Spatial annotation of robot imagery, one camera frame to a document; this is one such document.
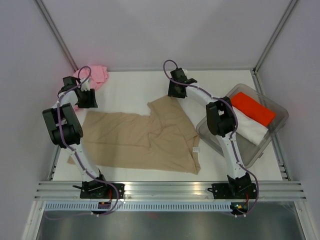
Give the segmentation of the beige t shirt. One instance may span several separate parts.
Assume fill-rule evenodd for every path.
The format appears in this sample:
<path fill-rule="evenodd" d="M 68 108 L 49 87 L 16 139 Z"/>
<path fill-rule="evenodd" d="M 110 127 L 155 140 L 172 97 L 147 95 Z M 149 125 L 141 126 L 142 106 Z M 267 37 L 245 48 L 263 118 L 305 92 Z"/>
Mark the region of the beige t shirt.
<path fill-rule="evenodd" d="M 197 175 L 200 137 L 176 98 L 147 104 L 149 115 L 88 111 L 83 141 L 98 166 Z"/>

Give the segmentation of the white t shirt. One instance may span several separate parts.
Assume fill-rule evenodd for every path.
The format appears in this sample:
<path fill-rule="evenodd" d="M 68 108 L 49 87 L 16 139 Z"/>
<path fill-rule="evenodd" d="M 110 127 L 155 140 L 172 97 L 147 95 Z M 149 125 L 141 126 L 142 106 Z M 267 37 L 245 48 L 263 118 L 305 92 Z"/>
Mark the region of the white t shirt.
<path fill-rule="evenodd" d="M 238 122 L 236 132 L 252 144 L 258 146 L 267 134 L 268 129 L 257 121 L 246 116 L 237 108 L 234 108 L 233 110 Z"/>

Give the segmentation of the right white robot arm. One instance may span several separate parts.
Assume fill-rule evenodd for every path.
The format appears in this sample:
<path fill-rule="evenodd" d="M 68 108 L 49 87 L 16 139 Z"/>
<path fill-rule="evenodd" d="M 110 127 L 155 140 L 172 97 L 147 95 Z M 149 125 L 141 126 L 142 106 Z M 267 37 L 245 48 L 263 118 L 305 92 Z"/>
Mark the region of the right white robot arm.
<path fill-rule="evenodd" d="M 241 197 L 251 186 L 250 174 L 243 165 L 236 140 L 238 119 L 228 97 L 216 97 L 199 86 L 193 78 L 187 78 L 182 68 L 176 68 L 168 76 L 168 96 L 189 97 L 205 107 L 209 132 L 216 136 L 227 165 L 228 192 Z"/>

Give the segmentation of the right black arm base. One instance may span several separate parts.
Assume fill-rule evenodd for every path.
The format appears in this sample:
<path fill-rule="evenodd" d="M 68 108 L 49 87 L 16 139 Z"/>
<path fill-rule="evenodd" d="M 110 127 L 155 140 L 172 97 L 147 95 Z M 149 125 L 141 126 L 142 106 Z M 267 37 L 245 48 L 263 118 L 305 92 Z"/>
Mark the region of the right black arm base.
<path fill-rule="evenodd" d="M 212 193 L 215 200 L 246 200 L 256 199 L 258 195 L 257 187 L 254 183 L 245 188 L 232 189 L 229 183 L 213 183 L 206 189 Z"/>

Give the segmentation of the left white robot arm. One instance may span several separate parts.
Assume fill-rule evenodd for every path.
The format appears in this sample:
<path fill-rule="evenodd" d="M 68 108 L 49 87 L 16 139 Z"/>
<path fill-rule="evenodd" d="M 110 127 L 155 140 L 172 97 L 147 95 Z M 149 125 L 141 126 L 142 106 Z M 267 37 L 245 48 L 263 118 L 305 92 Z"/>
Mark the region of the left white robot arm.
<path fill-rule="evenodd" d="M 109 185 L 85 149 L 82 140 L 83 128 L 74 110 L 74 107 L 98 107 L 95 90 L 90 88 L 88 80 L 88 77 L 63 78 L 63 87 L 58 92 L 57 102 L 43 110 L 42 116 L 53 144 L 65 149 L 78 167 L 83 187 L 91 185 L 92 193 L 98 198 L 104 198 L 109 193 Z"/>

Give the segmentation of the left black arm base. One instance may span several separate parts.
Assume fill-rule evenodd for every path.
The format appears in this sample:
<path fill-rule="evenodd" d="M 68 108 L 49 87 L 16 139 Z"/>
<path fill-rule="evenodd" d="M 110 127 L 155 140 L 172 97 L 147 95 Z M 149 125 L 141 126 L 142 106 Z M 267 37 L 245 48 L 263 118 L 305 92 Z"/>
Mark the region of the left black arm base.
<path fill-rule="evenodd" d="M 81 186 L 73 185 L 72 187 L 80 190 L 81 199 L 123 199 L 125 193 L 125 185 L 123 183 L 109 184 L 90 181 L 82 182 Z"/>

